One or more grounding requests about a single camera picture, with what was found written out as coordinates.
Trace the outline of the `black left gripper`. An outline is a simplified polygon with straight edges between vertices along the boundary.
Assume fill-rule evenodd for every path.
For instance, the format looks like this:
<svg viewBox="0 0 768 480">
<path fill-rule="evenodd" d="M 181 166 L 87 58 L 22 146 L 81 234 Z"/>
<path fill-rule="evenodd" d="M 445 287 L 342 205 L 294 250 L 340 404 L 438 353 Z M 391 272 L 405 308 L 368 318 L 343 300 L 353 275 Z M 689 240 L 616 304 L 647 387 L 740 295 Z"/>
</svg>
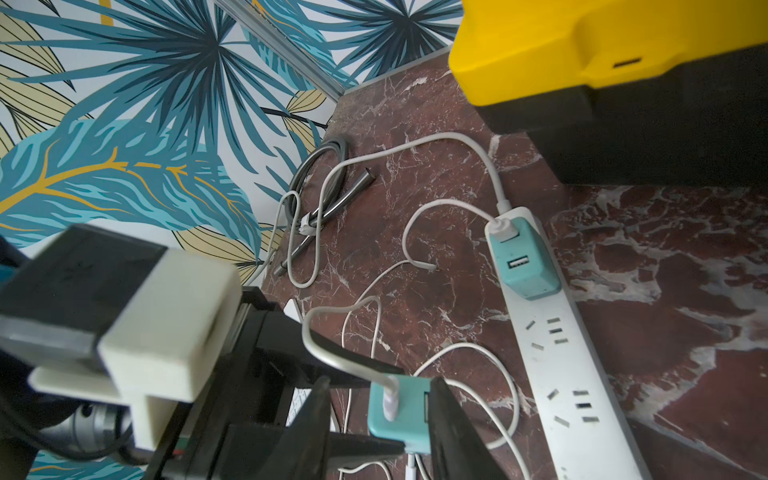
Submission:
<svg viewBox="0 0 768 480">
<path fill-rule="evenodd" d="M 321 376 L 330 379 L 329 393 L 370 386 L 315 359 L 302 343 L 300 323 L 259 288 L 245 288 L 233 339 L 202 396 L 176 408 L 145 478 L 256 479 Z M 394 460 L 404 445 L 330 430 L 326 452 L 327 474 Z"/>
</svg>

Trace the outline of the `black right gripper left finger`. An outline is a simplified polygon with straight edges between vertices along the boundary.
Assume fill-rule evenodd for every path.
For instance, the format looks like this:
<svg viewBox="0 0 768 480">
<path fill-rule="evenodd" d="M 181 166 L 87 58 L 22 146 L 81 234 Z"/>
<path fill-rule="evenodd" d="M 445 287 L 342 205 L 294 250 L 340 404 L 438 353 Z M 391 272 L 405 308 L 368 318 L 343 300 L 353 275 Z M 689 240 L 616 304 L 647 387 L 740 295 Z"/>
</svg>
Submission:
<svg viewBox="0 0 768 480">
<path fill-rule="evenodd" d="M 330 433 L 330 379 L 321 376 L 256 479 L 324 479 Z"/>
</svg>

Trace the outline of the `teal USB charger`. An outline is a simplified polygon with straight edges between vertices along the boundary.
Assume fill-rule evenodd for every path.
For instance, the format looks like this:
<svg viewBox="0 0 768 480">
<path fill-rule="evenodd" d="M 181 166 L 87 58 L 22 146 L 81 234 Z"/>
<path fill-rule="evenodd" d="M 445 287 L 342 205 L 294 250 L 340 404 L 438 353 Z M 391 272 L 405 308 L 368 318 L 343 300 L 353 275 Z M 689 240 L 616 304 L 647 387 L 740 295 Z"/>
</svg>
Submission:
<svg viewBox="0 0 768 480">
<path fill-rule="evenodd" d="M 544 240 L 527 219 L 496 218 L 487 227 L 490 249 L 504 285 L 527 300 L 561 290 L 559 275 Z"/>
<path fill-rule="evenodd" d="M 408 454 L 431 452 L 428 424 L 428 400 L 431 390 L 428 378 L 395 375 L 400 384 L 398 414 L 393 421 L 383 410 L 384 389 L 372 383 L 368 404 L 368 431 L 371 435 L 403 442 Z"/>
</svg>

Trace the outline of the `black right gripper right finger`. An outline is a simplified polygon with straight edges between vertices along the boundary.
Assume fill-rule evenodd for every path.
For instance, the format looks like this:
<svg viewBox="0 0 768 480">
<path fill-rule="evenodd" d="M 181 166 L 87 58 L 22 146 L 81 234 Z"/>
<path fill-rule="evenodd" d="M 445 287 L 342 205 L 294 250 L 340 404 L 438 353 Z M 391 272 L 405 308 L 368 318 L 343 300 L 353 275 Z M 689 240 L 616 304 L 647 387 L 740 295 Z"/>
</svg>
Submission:
<svg viewBox="0 0 768 480">
<path fill-rule="evenodd" d="M 434 479 L 506 479 L 443 378 L 430 381 L 428 428 Z"/>
</svg>

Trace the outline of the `white power strip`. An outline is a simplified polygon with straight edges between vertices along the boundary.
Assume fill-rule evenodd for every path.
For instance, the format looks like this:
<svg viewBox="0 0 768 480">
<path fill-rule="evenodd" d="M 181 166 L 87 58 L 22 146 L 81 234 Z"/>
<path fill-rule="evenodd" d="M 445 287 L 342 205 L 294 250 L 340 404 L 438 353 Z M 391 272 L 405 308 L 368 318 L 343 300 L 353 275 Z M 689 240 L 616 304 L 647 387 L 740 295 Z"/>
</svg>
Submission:
<svg viewBox="0 0 768 480">
<path fill-rule="evenodd" d="M 557 477 L 650 478 L 542 226 L 526 207 L 497 218 L 517 217 L 540 234 L 561 281 L 556 294 L 523 299 L 491 252 Z"/>
</svg>

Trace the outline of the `yellow black toolbox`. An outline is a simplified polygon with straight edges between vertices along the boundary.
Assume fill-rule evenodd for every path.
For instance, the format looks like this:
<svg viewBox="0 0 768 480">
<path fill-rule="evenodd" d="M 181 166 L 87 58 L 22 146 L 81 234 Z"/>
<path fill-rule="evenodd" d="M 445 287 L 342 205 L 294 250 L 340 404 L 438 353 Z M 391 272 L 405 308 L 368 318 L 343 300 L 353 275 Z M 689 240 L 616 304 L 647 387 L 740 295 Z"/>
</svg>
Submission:
<svg viewBox="0 0 768 480">
<path fill-rule="evenodd" d="M 450 70 L 565 184 L 767 181 L 763 1 L 466 1 Z"/>
</svg>

